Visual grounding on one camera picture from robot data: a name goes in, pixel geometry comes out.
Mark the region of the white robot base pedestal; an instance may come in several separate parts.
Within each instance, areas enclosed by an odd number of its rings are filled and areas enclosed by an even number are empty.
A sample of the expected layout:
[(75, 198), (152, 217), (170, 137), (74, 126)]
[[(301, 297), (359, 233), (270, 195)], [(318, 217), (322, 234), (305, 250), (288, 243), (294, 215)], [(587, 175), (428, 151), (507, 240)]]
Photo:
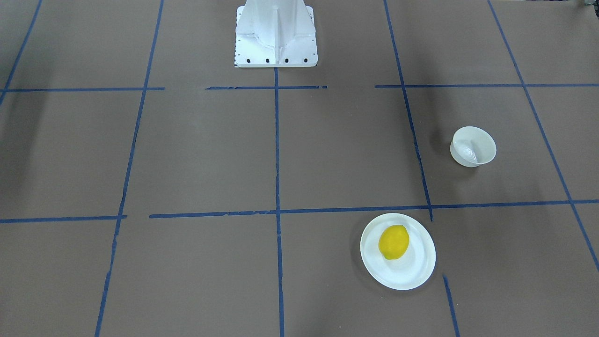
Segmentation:
[(234, 65), (314, 67), (314, 11), (303, 0), (247, 0), (236, 11)]

